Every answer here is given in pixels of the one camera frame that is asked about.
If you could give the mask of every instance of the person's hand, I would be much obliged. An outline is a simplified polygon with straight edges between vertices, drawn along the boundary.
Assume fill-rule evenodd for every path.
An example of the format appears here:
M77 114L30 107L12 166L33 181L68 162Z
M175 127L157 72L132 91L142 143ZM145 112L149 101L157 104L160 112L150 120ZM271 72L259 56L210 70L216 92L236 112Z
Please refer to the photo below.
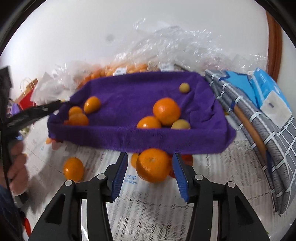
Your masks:
M14 160L12 161L12 165L7 172L7 177L12 180L9 187L15 196L25 192L29 182L28 171L25 166L27 157L22 153L23 149L23 142L18 141L10 151L11 156L14 157ZM0 184L6 187L3 166L0 166Z

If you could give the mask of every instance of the table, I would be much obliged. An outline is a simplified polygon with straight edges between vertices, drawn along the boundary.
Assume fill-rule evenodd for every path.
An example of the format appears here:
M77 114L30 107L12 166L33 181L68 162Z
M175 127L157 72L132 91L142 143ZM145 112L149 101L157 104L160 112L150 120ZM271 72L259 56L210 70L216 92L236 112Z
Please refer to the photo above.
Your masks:
M296 216L296 200L282 216L273 213L270 190L257 157L244 134L237 136L220 154L194 155L193 168L212 182L225 184L234 181L256 211L272 241L280 240ZM76 146L64 143L57 151L46 145L47 118L34 124L25 139L30 174L30 201L25 205L32 228L45 207L65 182L63 162L70 156L78 157L85 166L84 180L105 171L115 163L120 152ZM213 203L213 219L217 220L218 206ZM114 240L179 240L185 239L193 205L181 198L176 180L168 177L163 183L151 184L140 179L128 165L119 198L107 204L110 227ZM82 203L82 233L87 240L86 201ZM218 223L213 222L211 240L216 240Z

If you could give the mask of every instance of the purple cloth tray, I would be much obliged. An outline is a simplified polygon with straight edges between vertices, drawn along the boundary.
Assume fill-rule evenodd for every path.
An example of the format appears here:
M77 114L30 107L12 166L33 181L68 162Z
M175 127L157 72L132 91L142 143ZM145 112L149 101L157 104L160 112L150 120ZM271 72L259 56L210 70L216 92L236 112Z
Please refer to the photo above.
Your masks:
M190 85L188 94L179 91L183 82ZM83 107L91 96L97 96L102 106L88 115L89 125L63 125L68 110L74 105ZM154 103L164 97L178 103L181 119L190 122L190 130L136 128L140 119L153 115ZM207 81L191 72L135 73L92 80L57 115L49 117L48 130L49 137L58 140L135 153L148 148L181 154L220 153L236 135Z

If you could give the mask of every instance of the white label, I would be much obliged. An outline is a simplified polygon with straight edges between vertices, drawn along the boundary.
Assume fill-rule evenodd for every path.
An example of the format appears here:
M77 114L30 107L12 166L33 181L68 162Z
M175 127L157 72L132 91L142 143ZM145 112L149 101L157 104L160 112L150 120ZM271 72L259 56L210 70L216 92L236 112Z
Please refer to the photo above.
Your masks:
M171 63L161 63L157 65L161 72L174 71L175 67Z
M126 74L126 67L117 68L113 75L116 76L116 75L122 75L122 74Z

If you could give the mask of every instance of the gray plaid blanket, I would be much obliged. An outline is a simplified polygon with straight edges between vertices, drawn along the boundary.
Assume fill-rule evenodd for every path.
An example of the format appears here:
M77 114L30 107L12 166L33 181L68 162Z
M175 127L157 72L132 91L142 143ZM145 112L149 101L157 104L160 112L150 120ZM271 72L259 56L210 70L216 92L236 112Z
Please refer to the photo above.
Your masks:
M228 77L225 71L206 70L205 79L216 98L244 132L258 157L270 186L275 212L283 214L296 194L296 120L291 116L279 129L243 91L227 82ZM233 112L234 105L242 110L260 135L268 150L267 160L262 157L249 132Z

